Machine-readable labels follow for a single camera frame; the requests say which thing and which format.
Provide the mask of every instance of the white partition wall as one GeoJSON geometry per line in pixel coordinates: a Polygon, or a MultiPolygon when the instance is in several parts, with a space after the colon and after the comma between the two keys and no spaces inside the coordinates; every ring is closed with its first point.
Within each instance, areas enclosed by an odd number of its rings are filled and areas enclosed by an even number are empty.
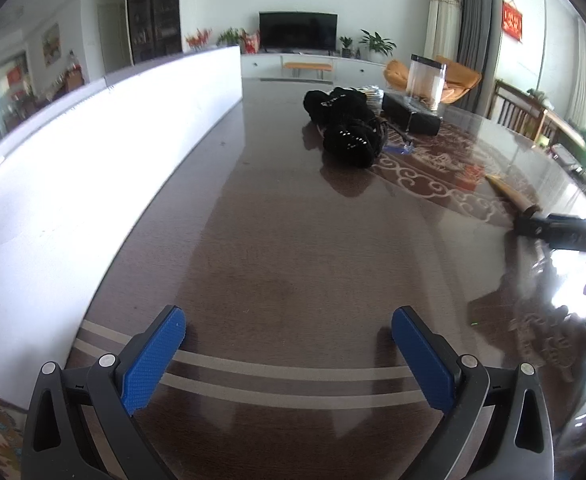
{"type": "Polygon", "coordinates": [[[0,397],[28,407],[67,359],[131,228],[242,98],[238,47],[179,57],[42,125],[0,164],[0,397]]]}

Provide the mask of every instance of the bottle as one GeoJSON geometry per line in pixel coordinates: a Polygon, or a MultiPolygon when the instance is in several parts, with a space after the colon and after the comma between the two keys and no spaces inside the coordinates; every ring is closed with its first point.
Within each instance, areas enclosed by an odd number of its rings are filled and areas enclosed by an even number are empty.
{"type": "Polygon", "coordinates": [[[69,72],[75,72],[76,70],[82,72],[82,67],[80,66],[80,60],[73,54],[72,50],[68,51],[68,62],[67,62],[67,70],[69,72]]]}

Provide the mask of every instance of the red hanging sign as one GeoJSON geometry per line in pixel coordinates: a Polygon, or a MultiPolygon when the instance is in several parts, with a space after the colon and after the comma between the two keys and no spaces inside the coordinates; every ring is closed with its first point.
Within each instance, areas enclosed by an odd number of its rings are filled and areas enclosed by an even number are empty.
{"type": "Polygon", "coordinates": [[[522,13],[506,2],[502,4],[502,30],[510,37],[522,41],[522,13]]]}

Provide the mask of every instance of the cabinet drawer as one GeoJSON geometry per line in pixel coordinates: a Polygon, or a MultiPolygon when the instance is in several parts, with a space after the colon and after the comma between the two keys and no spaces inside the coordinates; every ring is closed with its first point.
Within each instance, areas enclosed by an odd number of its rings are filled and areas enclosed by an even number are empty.
{"type": "Polygon", "coordinates": [[[384,65],[364,61],[340,59],[337,67],[336,83],[341,86],[360,87],[377,85],[386,88],[384,65]]]}
{"type": "Polygon", "coordinates": [[[242,77],[281,77],[279,56],[246,54],[241,57],[242,77]]]}

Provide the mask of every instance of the black box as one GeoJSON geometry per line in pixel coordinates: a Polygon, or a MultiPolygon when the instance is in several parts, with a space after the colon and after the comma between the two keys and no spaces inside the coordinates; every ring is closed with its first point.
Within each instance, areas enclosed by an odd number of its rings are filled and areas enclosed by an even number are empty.
{"type": "Polygon", "coordinates": [[[435,136],[442,123],[437,112],[401,94],[384,92],[382,110],[394,124],[410,134],[435,136]]]}

